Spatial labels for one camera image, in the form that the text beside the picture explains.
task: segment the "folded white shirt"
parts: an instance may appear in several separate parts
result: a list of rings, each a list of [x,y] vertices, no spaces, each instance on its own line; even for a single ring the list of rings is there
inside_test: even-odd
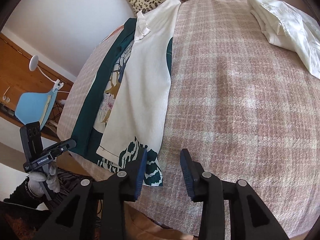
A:
[[[320,79],[320,27],[315,19],[278,0],[247,0],[268,42],[295,51]]]

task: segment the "label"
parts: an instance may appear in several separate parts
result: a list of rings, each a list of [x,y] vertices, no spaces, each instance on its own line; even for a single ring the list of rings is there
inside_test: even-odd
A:
[[[46,158],[44,158],[44,159],[42,159],[42,160],[38,161],[38,164],[43,163],[43,162],[45,162],[45,161],[47,161],[47,160],[49,160],[49,157],[46,157]]]

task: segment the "light blue chair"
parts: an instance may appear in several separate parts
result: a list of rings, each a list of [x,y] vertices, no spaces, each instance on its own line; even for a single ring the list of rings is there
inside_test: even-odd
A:
[[[23,123],[40,122],[42,129],[47,122],[57,97],[57,91],[48,93],[23,93],[16,107],[15,116]]]

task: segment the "wooden cabinet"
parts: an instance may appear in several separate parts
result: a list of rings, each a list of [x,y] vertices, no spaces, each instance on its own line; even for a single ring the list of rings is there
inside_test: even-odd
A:
[[[3,34],[0,34],[0,102],[13,111],[15,111],[22,93],[47,93],[54,85],[38,69],[33,72],[29,70],[31,57],[30,54]],[[70,91],[73,85],[70,80],[53,71],[42,62],[39,62],[38,65],[52,80],[60,79],[64,83],[61,91]],[[3,95],[8,88],[9,90],[5,95],[10,98],[9,102],[3,100]],[[67,99],[67,97],[68,93],[58,92],[56,101]],[[0,116],[17,125],[17,120],[13,120],[14,118],[11,120],[9,116],[4,116],[2,112],[0,112]]]

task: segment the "blue gripper pad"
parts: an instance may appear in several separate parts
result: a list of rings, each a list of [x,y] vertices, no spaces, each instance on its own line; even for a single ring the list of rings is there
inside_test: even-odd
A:
[[[180,152],[180,166],[182,169],[183,178],[184,178],[184,182],[186,184],[188,196],[191,198],[191,200],[193,200],[193,198],[195,197],[193,177],[191,174],[191,170],[189,169],[185,154],[189,154],[189,153],[184,152],[184,149],[183,149]]]
[[[145,148],[139,148],[138,154],[140,151],[143,151],[140,166],[137,173],[137,179],[136,179],[136,190],[134,192],[134,198],[137,200],[140,196],[141,189],[142,189],[142,183],[144,179],[144,173],[146,171],[147,166],[147,149]]]

